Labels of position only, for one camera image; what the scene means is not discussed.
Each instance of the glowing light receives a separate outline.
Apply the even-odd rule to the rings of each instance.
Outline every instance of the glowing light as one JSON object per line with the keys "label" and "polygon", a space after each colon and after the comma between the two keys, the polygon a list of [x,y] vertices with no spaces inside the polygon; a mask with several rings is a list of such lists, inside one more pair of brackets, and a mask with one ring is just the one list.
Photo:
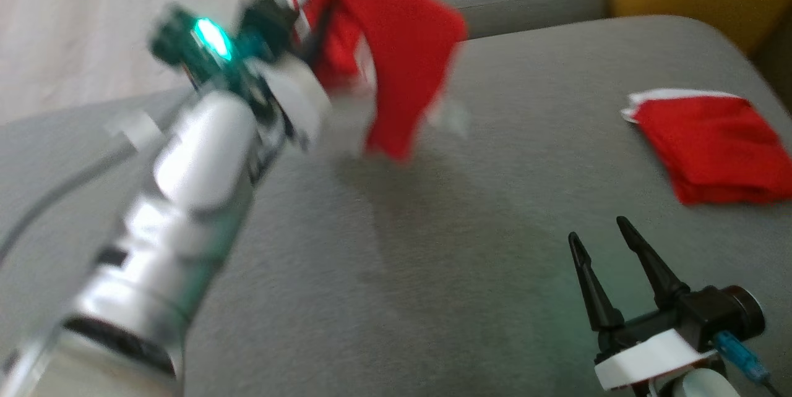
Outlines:
{"label": "glowing light", "polygon": [[231,42],[225,31],[210,19],[200,19],[195,28],[198,39],[209,47],[215,54],[230,61]]}

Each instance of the blue cable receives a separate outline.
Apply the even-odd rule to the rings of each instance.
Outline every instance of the blue cable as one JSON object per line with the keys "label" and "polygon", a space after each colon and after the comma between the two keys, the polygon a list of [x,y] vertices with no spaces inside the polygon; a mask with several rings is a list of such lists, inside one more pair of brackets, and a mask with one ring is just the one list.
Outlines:
{"label": "blue cable", "polygon": [[780,397],[780,392],[770,384],[770,372],[759,361],[756,354],[745,347],[735,335],[728,330],[715,335],[715,349],[728,361],[732,362],[748,380],[767,388],[770,394]]}

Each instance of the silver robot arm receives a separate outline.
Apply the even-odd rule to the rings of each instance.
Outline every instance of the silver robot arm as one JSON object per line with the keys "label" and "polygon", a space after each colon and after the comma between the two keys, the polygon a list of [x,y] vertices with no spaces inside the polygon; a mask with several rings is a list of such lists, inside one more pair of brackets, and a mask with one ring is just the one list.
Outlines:
{"label": "silver robot arm", "polygon": [[85,286],[9,358],[0,396],[181,395],[187,329],[279,149],[243,99],[205,95],[150,162]]}

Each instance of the red towel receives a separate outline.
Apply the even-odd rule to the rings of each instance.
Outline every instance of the red towel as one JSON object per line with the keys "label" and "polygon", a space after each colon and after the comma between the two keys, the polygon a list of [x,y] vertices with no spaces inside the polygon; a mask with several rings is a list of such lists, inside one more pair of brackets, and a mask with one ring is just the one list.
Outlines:
{"label": "red towel", "polygon": [[367,149],[395,160],[410,157],[416,129],[442,88],[459,41],[462,16],[438,0],[292,0],[312,27],[334,5],[322,45],[317,78],[326,88],[358,75],[361,37],[376,68],[377,113]]}
{"label": "red towel", "polygon": [[744,98],[648,100],[634,119],[665,164],[679,201],[767,203],[792,197],[792,160]]}

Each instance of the robotic arm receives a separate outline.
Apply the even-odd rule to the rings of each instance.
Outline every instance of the robotic arm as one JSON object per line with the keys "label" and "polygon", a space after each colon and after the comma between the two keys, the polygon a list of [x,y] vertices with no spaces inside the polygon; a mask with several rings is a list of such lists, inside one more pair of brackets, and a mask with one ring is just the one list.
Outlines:
{"label": "robotic arm", "polygon": [[[327,110],[311,70],[281,43],[295,17],[256,0],[232,40],[209,19],[170,10],[151,51],[182,67],[200,100],[159,143],[82,290],[8,358],[0,396],[183,394],[187,330],[257,183],[286,139],[315,137]],[[257,61],[269,62],[272,86]]]}
{"label": "robotic arm", "polygon": [[600,385],[606,390],[629,386],[638,397],[685,397],[686,388],[695,388],[695,395],[735,397],[726,379],[725,357],[774,392],[767,371],[741,343],[764,332],[759,302],[736,285],[691,291],[629,220],[620,216],[616,222],[641,261],[657,310],[625,321],[594,274],[580,238],[569,234],[583,303],[598,335],[600,352],[594,363]]}

